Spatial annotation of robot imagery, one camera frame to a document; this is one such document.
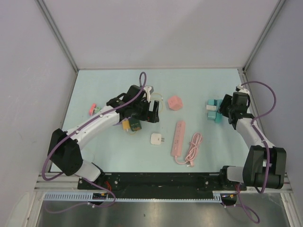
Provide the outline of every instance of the light blue tabletop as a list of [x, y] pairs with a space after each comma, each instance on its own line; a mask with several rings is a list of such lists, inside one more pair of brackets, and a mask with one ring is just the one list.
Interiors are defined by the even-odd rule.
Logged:
[[[142, 71], [80, 70], [63, 130], [87, 120], [93, 103], [105, 106], [109, 99], [127, 92], [132, 84], [138, 85]], [[224, 165], [244, 165], [248, 148], [242, 137], [228, 124], [227, 118], [220, 124], [208, 120], [205, 108], [208, 99], [232, 95], [241, 82], [236, 69], [144, 71], [147, 85], [164, 98], [160, 122], [142, 122], [142, 130], [135, 135], [123, 131], [121, 125], [112, 126], [88, 143], [82, 151], [84, 159], [105, 172], [218, 172]], [[167, 99], [174, 95], [183, 101], [181, 110], [168, 108]], [[186, 132], [179, 161], [184, 160], [193, 134], [203, 135], [194, 167], [178, 165], [170, 155], [176, 122], [180, 120], [186, 122]], [[159, 146], [150, 144], [152, 133], [162, 134], [165, 141]]]

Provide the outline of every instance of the pink cube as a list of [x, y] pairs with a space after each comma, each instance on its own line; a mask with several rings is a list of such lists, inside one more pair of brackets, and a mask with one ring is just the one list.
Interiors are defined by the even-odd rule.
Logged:
[[182, 99], [178, 96], [173, 96], [168, 99], [169, 108], [172, 110], [179, 110], [183, 107]]

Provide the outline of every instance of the coiled pink cord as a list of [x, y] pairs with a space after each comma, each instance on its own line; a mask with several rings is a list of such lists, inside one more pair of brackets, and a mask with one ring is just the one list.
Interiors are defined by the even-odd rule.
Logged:
[[184, 164], [189, 162], [190, 166], [193, 167], [194, 166], [194, 160], [198, 155], [199, 146], [202, 143], [202, 140], [203, 140], [202, 134], [199, 133], [199, 132], [196, 132], [193, 135], [193, 138], [192, 138], [191, 142], [189, 143], [190, 147], [189, 147], [189, 150], [188, 150], [187, 155], [185, 157], [185, 162], [183, 162], [183, 163], [178, 162], [177, 161], [177, 156], [175, 156], [176, 162], [180, 165], [184, 165]]

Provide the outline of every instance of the robotic arm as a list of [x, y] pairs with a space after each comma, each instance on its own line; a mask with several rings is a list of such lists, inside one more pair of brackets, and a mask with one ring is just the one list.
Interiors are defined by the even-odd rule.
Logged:
[[122, 93], [109, 100], [106, 106], [84, 123], [67, 131], [55, 130], [52, 134], [48, 154], [60, 141], [66, 137], [68, 139], [56, 149], [50, 160], [67, 176], [75, 174], [92, 182], [95, 181], [102, 170], [95, 164], [83, 160], [80, 151], [98, 133], [125, 118], [133, 117], [140, 121], [159, 122], [158, 101], [154, 101], [153, 111], [149, 111], [152, 92], [152, 86], [145, 86], [142, 90], [141, 87], [132, 85], [127, 93]]
[[232, 96], [225, 95], [219, 113], [243, 137], [250, 148], [244, 167], [224, 166], [228, 181], [246, 186], [280, 189], [284, 183], [286, 151], [277, 148], [259, 129], [254, 116], [247, 113], [250, 93], [241, 85]]

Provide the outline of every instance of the gray wall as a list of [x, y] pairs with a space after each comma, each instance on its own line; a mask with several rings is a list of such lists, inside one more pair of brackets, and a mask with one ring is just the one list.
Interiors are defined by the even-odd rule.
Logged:
[[[287, 169], [303, 211], [303, 1], [286, 1], [277, 22], [247, 72], [249, 80], [269, 84], [276, 92], [273, 113], [262, 119], [265, 133], [287, 151]], [[271, 93], [258, 85], [252, 90], [260, 113], [272, 103]]]
[[31, 193], [76, 78], [34, 0], [0, 3], [0, 226]]

